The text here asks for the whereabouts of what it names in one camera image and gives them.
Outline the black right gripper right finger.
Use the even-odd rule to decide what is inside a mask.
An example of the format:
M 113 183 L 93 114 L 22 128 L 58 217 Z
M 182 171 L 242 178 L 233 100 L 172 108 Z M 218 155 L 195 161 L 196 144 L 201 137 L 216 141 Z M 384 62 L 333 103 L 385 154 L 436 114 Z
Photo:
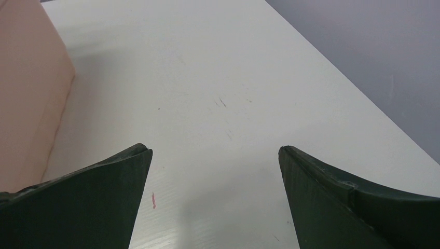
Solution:
M 300 248 L 439 248 L 439 198 L 386 187 L 293 146 L 279 165 Z

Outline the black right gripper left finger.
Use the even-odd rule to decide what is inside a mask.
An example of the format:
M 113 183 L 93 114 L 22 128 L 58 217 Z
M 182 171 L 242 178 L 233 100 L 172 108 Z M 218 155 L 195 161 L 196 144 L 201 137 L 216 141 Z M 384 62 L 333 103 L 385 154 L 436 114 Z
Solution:
M 103 161 L 1 193 L 1 248 L 128 248 L 153 151 L 135 144 Z

